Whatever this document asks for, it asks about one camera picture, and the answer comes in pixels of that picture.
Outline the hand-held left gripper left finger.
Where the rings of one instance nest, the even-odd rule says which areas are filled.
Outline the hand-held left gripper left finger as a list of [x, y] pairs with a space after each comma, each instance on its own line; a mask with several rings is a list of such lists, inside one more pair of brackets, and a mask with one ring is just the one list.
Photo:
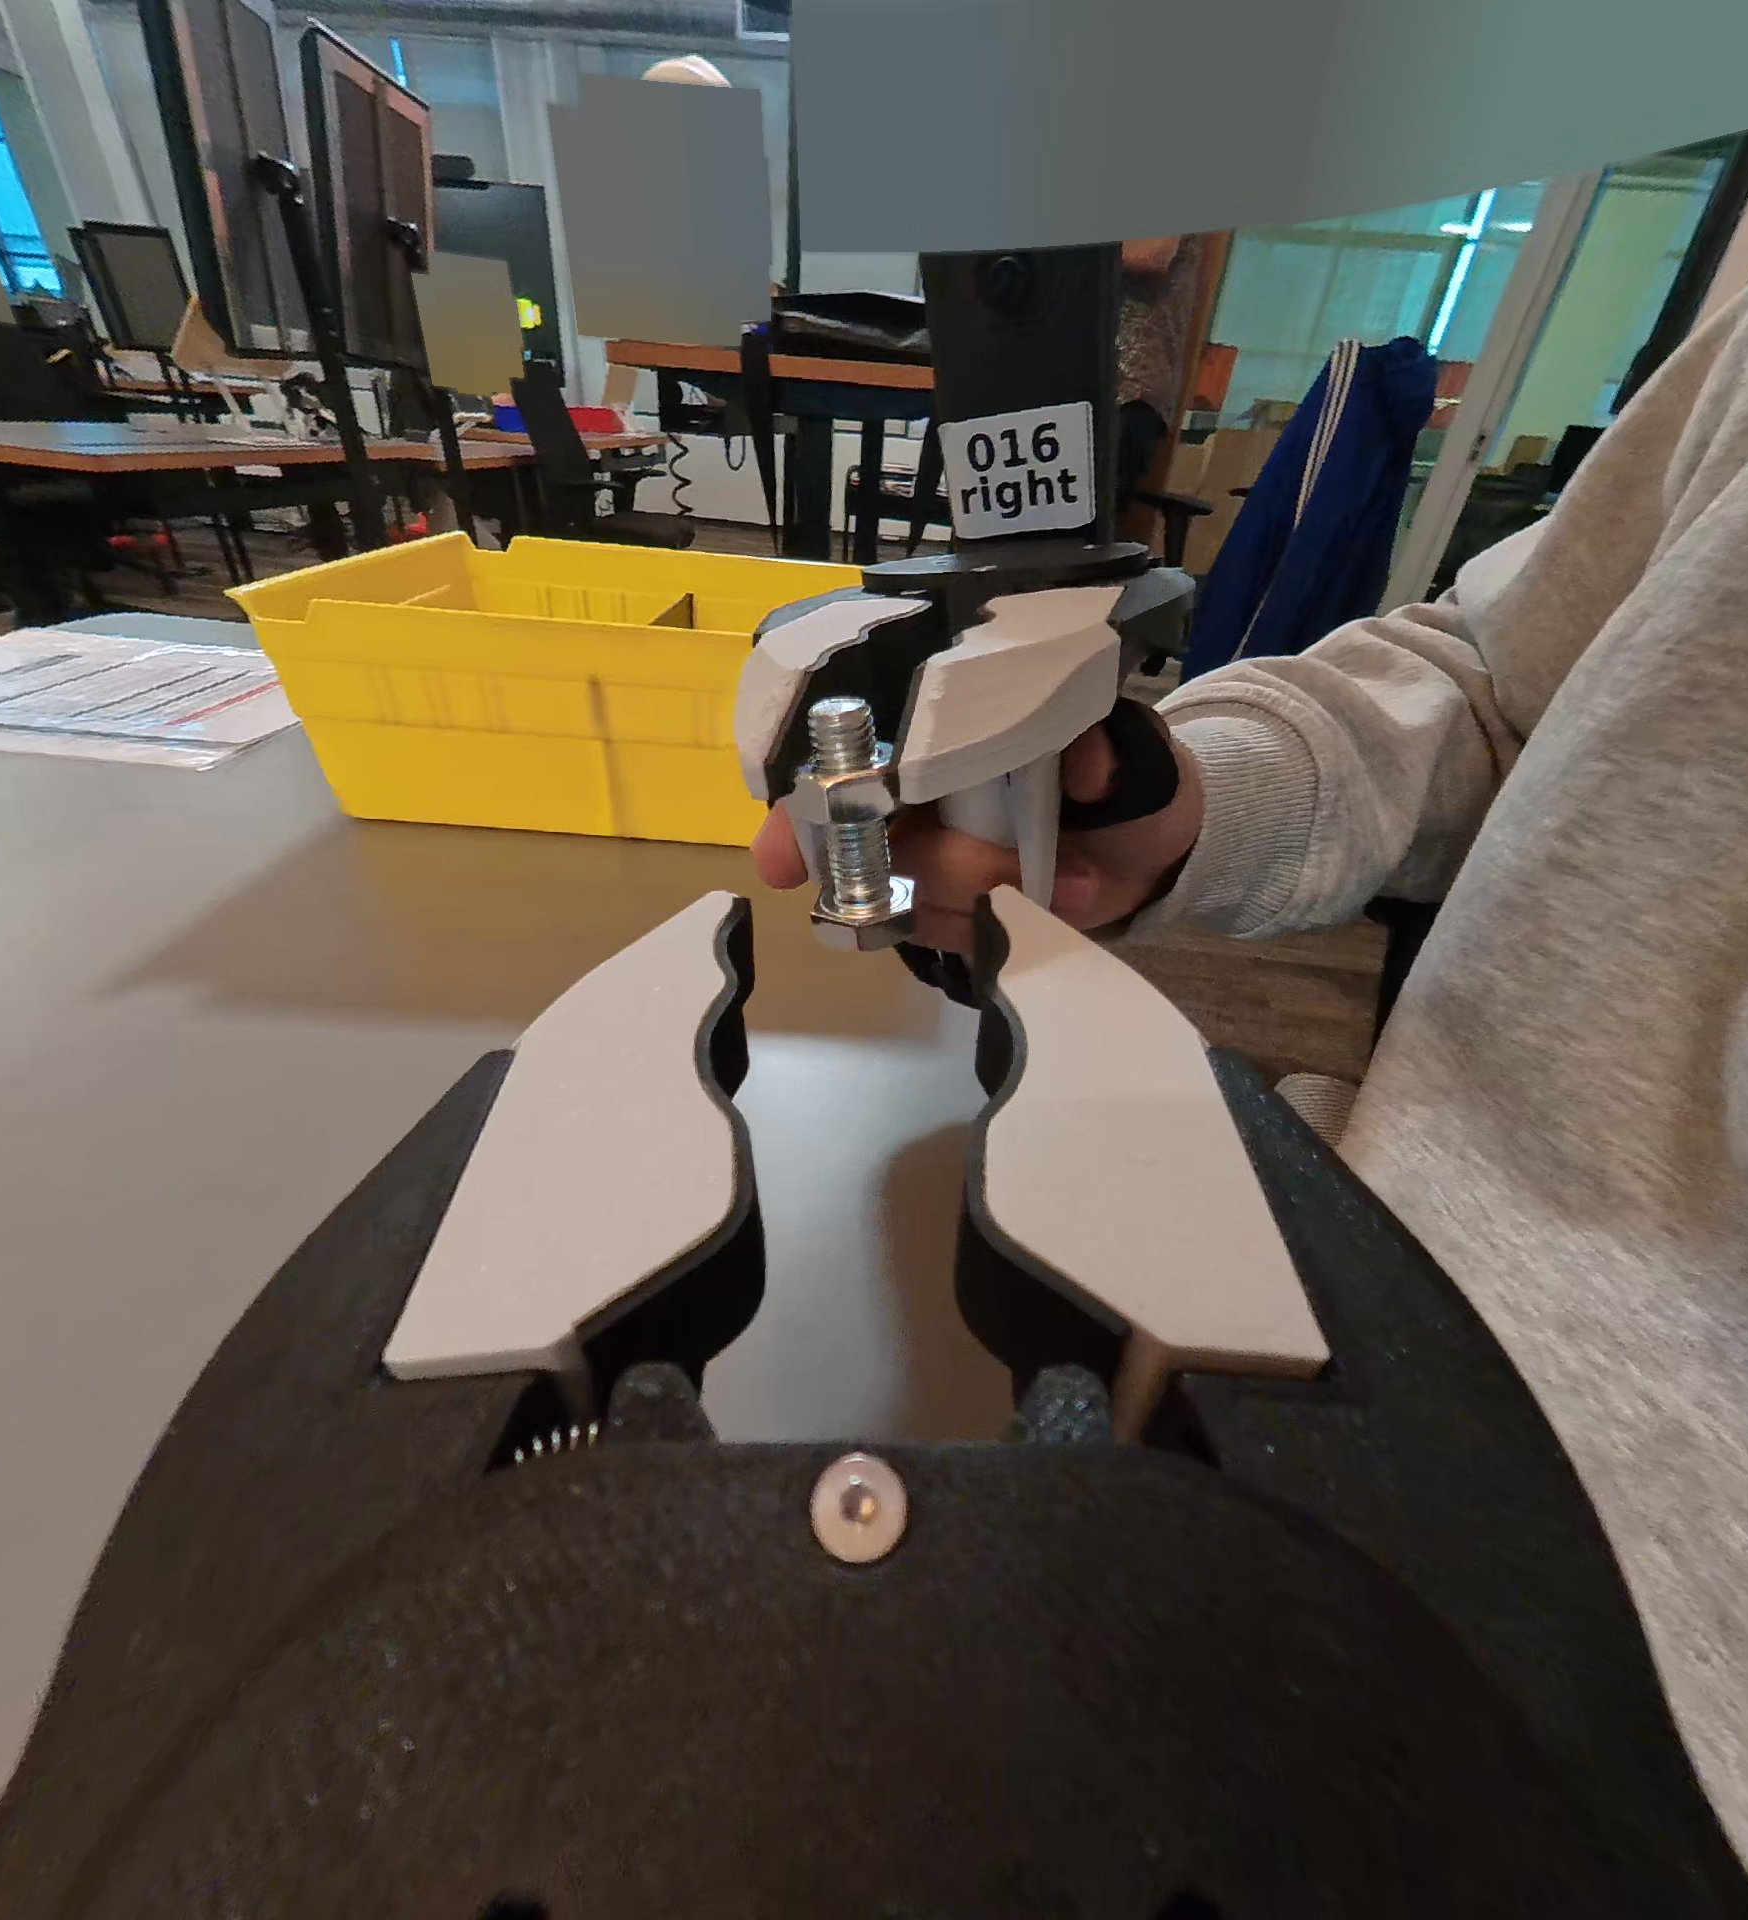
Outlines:
[[751, 907], [713, 892], [558, 995], [511, 1049], [381, 1350], [400, 1382], [586, 1376], [609, 1330], [751, 1207]]

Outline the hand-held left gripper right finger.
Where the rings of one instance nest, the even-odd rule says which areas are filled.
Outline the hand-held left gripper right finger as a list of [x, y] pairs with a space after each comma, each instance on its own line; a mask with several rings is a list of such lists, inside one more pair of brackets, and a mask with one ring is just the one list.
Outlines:
[[978, 907], [986, 1087], [978, 1223], [1116, 1336], [1118, 1382], [1317, 1379], [1331, 1351], [1208, 1041], [1025, 893]]

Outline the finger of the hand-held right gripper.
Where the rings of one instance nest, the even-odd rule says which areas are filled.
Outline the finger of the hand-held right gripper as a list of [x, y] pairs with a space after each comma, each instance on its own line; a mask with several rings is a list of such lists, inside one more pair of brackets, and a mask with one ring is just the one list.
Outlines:
[[935, 803], [1062, 752], [1115, 708], [1121, 586], [1025, 589], [915, 673], [896, 744], [900, 803]]
[[738, 683], [735, 735], [751, 798], [782, 803], [811, 760], [809, 713], [859, 698], [880, 744], [900, 743], [915, 673], [938, 651], [925, 597], [832, 589], [772, 613]]

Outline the metal hex nut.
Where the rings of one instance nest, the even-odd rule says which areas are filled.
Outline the metal hex nut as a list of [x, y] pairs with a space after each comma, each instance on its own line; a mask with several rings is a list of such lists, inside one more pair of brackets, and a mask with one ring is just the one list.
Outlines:
[[799, 842], [809, 847], [829, 828], [886, 822], [900, 806], [889, 761], [889, 743], [877, 743], [872, 761], [847, 769], [804, 761], [785, 801]]

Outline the metal bolt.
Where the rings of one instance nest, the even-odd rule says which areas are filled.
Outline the metal bolt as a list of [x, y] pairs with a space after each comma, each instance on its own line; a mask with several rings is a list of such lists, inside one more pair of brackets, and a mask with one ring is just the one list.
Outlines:
[[[872, 761], [880, 743], [870, 703], [842, 696], [813, 703], [809, 738], [809, 760], [842, 769]], [[825, 946], [877, 952], [913, 941], [913, 882], [894, 869], [891, 818], [829, 828], [813, 842], [817, 892], [811, 920]]]

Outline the person's right forearm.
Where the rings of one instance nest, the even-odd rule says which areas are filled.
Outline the person's right forearm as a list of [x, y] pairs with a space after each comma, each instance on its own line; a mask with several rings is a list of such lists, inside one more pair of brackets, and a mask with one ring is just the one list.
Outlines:
[[1159, 706], [1202, 826], [1137, 931], [1285, 938], [1377, 899], [1441, 902], [1603, 614], [1452, 589], [1241, 662]]

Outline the grey desk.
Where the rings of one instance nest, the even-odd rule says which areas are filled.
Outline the grey desk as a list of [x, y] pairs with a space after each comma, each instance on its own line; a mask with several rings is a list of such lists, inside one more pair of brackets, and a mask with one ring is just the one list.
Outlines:
[[0, 1789], [173, 1405], [488, 1051], [694, 899], [755, 904], [769, 1291], [718, 1433], [997, 1436], [953, 1301], [978, 1020], [738, 850], [358, 822], [298, 732], [211, 771], [0, 755]]

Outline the black desk monitor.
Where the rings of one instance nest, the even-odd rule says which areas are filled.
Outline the black desk monitor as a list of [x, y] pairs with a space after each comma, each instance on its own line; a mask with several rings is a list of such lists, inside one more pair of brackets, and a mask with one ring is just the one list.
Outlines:
[[434, 166], [434, 237], [443, 252], [501, 263], [523, 332], [523, 358], [565, 375], [558, 274], [547, 188], [531, 180], [443, 173]]

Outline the person's right hand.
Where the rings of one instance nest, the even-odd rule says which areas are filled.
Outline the person's right hand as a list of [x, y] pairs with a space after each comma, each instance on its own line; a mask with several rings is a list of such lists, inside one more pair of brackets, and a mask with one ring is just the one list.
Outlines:
[[[1189, 750], [1176, 743], [1151, 708], [1121, 700], [1112, 716], [1129, 727], [1148, 725], [1176, 757], [1176, 795], [1137, 820], [1057, 834], [1047, 909], [1080, 931], [1126, 923], [1160, 899], [1202, 826], [1202, 789]], [[1095, 725], [1067, 744], [1057, 769], [1067, 803], [1101, 803], [1126, 776], [1126, 739]], [[889, 850], [896, 872], [913, 882], [913, 942], [938, 952], [969, 958], [974, 902], [1020, 882], [1012, 850], [947, 828], [933, 806], [900, 810], [889, 826]]]

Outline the black office chair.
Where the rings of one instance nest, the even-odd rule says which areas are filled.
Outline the black office chair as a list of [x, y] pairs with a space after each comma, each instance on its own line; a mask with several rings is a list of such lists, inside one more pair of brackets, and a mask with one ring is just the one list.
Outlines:
[[597, 457], [586, 443], [561, 375], [547, 360], [526, 360], [511, 381], [514, 409], [534, 450], [536, 485], [550, 539], [604, 542], [684, 552], [695, 542], [680, 511], [641, 511], [632, 498], [659, 472], [656, 445], [609, 450]]
[[1118, 403], [1116, 439], [1116, 507], [1121, 517], [1137, 511], [1143, 528], [1132, 536], [1145, 544], [1151, 531], [1162, 536], [1162, 555], [1132, 577], [1112, 613], [1118, 635], [1118, 663], [1126, 678], [1153, 678], [1184, 659], [1189, 627], [1198, 609], [1199, 581], [1188, 572], [1184, 555], [1195, 518], [1211, 509], [1192, 492], [1176, 492], [1153, 472], [1167, 447], [1167, 425], [1145, 398]]

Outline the person's grey hoodie torso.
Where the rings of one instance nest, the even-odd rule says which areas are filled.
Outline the person's grey hoodie torso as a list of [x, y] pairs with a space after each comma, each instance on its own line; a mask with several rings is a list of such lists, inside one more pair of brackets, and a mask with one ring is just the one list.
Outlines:
[[1748, 288], [1517, 560], [1603, 614], [1407, 979], [1347, 1147], [1594, 1492], [1748, 1865]]

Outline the large monitor on stand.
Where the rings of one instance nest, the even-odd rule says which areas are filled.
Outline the large monitor on stand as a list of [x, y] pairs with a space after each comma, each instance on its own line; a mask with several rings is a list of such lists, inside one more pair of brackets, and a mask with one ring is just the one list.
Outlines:
[[257, 156], [286, 162], [288, 113], [266, 3], [138, 3], [195, 298], [237, 358], [310, 353], [302, 283]]
[[430, 264], [430, 109], [324, 23], [302, 31], [302, 89], [342, 351], [424, 375], [413, 282]]

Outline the laminated paper sheet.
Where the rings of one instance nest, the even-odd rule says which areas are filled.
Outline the laminated paper sheet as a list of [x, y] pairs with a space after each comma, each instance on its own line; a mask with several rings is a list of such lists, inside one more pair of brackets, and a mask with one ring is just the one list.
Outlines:
[[298, 730], [254, 647], [70, 627], [0, 636], [3, 755], [209, 771]]

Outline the long wooden-top table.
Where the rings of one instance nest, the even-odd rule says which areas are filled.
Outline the long wooden-top table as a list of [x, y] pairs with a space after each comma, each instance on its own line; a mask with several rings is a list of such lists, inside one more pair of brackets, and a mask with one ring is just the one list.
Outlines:
[[[656, 434], [581, 436], [588, 478], [599, 488], [632, 480], [635, 454], [659, 450]], [[470, 432], [457, 436], [457, 468], [438, 434], [424, 441], [364, 441], [364, 457], [375, 468], [416, 468], [422, 472], [476, 472], [478, 468], [543, 468], [523, 434]], [[128, 478], [152, 472], [234, 472], [246, 468], [340, 468], [339, 485], [352, 499], [345, 447], [339, 436], [325, 441], [293, 441], [285, 434], [216, 432], [188, 419], [156, 419], [138, 414], [126, 422], [89, 419], [0, 419], [0, 485], [12, 476]]]

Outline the small black monitor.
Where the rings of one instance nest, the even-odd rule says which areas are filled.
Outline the small black monitor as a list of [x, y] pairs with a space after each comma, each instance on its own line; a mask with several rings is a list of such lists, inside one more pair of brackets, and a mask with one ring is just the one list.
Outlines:
[[102, 337], [113, 347], [167, 354], [192, 302], [181, 258], [167, 227], [84, 222], [70, 248], [91, 288]]

